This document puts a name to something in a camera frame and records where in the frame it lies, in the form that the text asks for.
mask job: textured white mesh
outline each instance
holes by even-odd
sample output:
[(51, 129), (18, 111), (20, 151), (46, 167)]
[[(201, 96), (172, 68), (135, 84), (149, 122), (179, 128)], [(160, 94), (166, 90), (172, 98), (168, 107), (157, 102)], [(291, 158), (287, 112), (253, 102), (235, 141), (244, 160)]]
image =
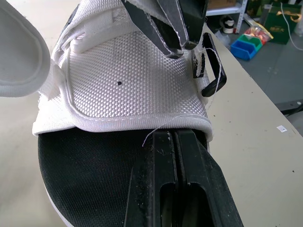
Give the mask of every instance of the textured white mesh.
[(71, 53), (74, 104), (97, 118), (148, 113), (206, 116), (186, 67), (185, 58), (165, 58), (141, 32), (124, 35), (84, 54)]
[[(113, 8), (115, 28), (115, 23), (130, 18), (123, 7), (117, 8), (120, 0), (110, 2), (106, 9)], [(210, 140), (211, 124), (188, 55), (168, 59), (140, 31), (121, 34), (83, 53), (72, 52), (68, 44), (64, 50), (59, 48), (68, 40), (67, 34), (80, 31), (79, 26), (97, 15), (92, 10), (96, 5), (99, 10), (104, 8), (99, 0), (84, 1), (79, 9), (87, 12), (76, 13), (76, 22), (72, 21), (56, 45), (53, 63), (61, 69), (53, 68), (40, 90), (33, 133), (71, 127), (102, 132), (163, 126), (203, 130)]]

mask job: gray floor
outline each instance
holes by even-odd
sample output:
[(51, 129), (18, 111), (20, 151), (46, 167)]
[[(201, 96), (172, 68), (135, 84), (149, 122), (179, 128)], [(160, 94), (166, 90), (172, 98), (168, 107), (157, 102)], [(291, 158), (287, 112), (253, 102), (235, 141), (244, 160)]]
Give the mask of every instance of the gray floor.
[[(217, 26), (212, 23), (214, 20), (217, 18), (209, 21), (212, 28)], [(243, 22), (238, 35), (229, 35), (232, 42), (248, 28)], [(292, 39), (303, 48), (303, 37), (293, 33)], [(295, 49), (290, 41), (287, 45), (266, 43), (252, 60), (237, 60), (280, 110), (294, 108), (298, 101), (302, 102), (303, 52)]]

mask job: beige tabletop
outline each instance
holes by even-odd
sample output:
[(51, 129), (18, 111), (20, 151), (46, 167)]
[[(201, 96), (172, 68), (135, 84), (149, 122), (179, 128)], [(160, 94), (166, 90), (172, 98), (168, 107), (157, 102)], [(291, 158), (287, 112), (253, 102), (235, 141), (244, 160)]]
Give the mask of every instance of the beige tabletop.
[[(53, 49), (78, 0), (8, 0)], [(227, 84), (209, 109), (210, 151), (245, 227), (303, 226), (303, 138), (216, 39)], [(38, 94), (0, 98), (0, 227), (63, 227), (41, 178), (31, 133)], [(277, 126), (287, 131), (281, 132)]]

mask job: white cable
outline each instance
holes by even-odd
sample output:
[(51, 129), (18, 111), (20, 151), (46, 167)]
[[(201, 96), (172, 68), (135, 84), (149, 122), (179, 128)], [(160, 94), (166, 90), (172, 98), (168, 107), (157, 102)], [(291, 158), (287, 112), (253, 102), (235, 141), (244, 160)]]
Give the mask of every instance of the white cable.
[(295, 47), (296, 49), (298, 49), (299, 51), (303, 51), (303, 49), (300, 49), (299, 47), (297, 47), (297, 46), (294, 44), (294, 42), (293, 42), (292, 36), (290, 35), (289, 24), (288, 24), (288, 22), (287, 22), (286, 17), (284, 16), (284, 12), (283, 12), (283, 9), (282, 9), (282, 3), (281, 3), (281, 12), (282, 12), (282, 16), (284, 17), (285, 22), (287, 23), (287, 28), (288, 28), (288, 34), (289, 34), (290, 41), (292, 41), (292, 43), (293, 43), (293, 45), (294, 45), (294, 47)]

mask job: black footbed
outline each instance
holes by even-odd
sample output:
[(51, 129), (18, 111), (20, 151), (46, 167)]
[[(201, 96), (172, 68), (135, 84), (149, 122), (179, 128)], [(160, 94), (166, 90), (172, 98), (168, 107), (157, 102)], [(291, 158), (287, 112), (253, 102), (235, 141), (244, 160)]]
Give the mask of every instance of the black footbed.
[(132, 166), (150, 130), (39, 135), (45, 187), (75, 227), (123, 227)]

